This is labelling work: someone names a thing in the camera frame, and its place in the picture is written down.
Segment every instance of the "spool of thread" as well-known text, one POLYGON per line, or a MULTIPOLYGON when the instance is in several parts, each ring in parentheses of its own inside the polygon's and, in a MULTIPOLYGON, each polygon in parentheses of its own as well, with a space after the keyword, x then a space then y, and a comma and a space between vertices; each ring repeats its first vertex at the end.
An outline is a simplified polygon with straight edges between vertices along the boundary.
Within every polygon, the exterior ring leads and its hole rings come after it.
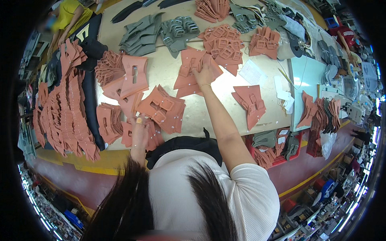
POLYGON ((296 57, 292 51, 290 43, 283 44, 278 48, 278 59, 291 59, 296 57))

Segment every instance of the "hand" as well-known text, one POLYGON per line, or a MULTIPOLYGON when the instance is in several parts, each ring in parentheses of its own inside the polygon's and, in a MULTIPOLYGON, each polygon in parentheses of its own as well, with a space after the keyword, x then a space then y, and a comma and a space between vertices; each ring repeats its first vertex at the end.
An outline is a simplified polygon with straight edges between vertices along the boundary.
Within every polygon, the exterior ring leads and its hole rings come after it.
POLYGON ((202 84, 210 84, 214 80, 213 70, 210 66, 210 58, 204 58, 202 63, 201 72, 197 72, 196 68, 192 69, 192 73, 196 78, 198 86, 202 84))
POLYGON ((137 119, 130 118, 132 125, 132 146, 135 149, 144 150, 149 138, 149 125, 145 125, 145 115, 141 114, 137 119))
POLYGON ((67 36, 67 33, 66 33, 66 32, 64 32, 64 33, 62 34, 62 36, 60 36, 59 41, 58 41, 58 47, 60 47, 60 45, 62 45, 62 44, 65 43, 65 41, 66 41, 66 36, 67 36))

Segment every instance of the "floor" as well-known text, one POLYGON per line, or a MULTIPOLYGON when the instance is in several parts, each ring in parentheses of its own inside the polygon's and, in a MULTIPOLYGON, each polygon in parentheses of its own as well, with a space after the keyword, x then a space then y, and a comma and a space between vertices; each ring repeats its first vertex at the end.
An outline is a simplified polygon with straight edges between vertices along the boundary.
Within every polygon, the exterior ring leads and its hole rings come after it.
MULTIPOLYGON (((103 12, 104 9, 119 1, 107 1, 99 12, 103 12)), ((96 6, 93 4, 90 8, 95 11, 96 6)), ((318 12, 311 6, 307 4, 306 6, 311 10, 317 24, 327 28, 318 12)), ((327 171, 342 153, 347 152, 353 141, 350 137, 352 128, 354 125, 346 122, 346 125, 338 131, 337 142, 327 160, 308 155, 306 141, 303 141, 298 158, 270 168, 268 174, 278 191, 280 200, 309 185, 322 171, 327 171)), ((53 150, 40 148, 36 152, 38 157, 32 158, 29 165, 52 186, 61 189, 72 199, 78 200, 90 215, 113 186, 117 174, 116 168, 124 164, 129 154, 127 150, 103 151, 100 153, 101 160, 91 163, 84 157, 78 158, 72 154, 69 154, 68 158, 63 158, 53 150)))

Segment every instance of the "red plastic crate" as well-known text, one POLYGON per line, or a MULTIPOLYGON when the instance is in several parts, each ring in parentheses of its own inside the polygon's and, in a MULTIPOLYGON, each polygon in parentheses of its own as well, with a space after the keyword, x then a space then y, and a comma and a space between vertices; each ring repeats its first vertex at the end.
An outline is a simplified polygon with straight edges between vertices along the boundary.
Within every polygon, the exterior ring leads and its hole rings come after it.
MULTIPOLYGON (((302 137, 303 137, 303 131, 300 131, 299 134, 295 136, 295 138, 299 140, 299 148, 296 151, 296 154, 289 158, 290 161, 298 157, 298 155, 300 153, 302 137)), ((254 158, 255 150, 252 147, 252 142, 253 142, 252 139, 253 139, 253 134, 247 135, 245 137, 245 145, 247 146, 247 149, 248 149, 249 153, 251 154, 251 156, 254 158)), ((285 162, 287 162, 287 160, 283 156, 278 156, 275 158, 275 161, 274 161, 274 163, 272 163, 271 167, 278 166, 278 165, 283 164, 285 162)))
POLYGON ((318 131, 311 131, 308 133, 308 144, 307 144, 307 150, 306 153, 316 157, 318 149, 321 149, 321 147, 316 143, 316 140, 319 139, 320 133, 318 131))

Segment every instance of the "long dark hair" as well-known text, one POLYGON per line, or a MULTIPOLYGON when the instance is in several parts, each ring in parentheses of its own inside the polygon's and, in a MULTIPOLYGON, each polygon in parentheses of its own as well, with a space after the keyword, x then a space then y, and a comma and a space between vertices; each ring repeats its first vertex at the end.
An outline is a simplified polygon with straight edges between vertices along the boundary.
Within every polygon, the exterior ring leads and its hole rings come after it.
MULTIPOLYGON (((224 190, 207 165, 191 169, 188 180, 201 207, 211 240, 237 241, 237 230, 224 190)), ((82 241, 130 240, 154 229, 149 198, 149 173, 131 157, 92 217, 82 241)))

